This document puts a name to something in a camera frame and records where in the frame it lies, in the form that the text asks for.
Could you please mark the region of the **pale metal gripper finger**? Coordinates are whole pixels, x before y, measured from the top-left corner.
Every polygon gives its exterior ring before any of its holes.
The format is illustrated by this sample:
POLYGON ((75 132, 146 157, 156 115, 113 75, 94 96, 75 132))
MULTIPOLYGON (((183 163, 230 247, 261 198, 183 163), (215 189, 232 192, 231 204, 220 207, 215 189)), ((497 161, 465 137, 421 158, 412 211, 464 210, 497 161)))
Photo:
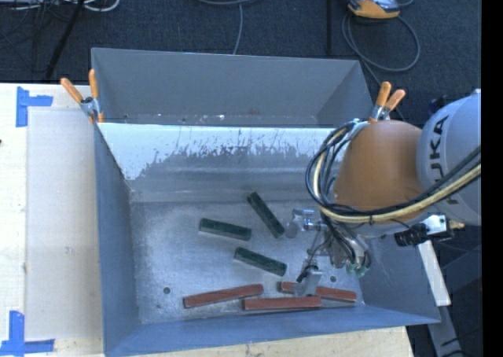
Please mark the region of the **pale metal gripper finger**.
POLYGON ((292 217, 285 227, 286 238, 295 238, 300 231, 310 230, 314 226, 314 210, 293 208, 292 217))
POLYGON ((322 272, 317 267, 305 267, 297 277, 295 283, 292 285, 292 291, 294 295, 314 296, 317 291, 321 276, 322 272))

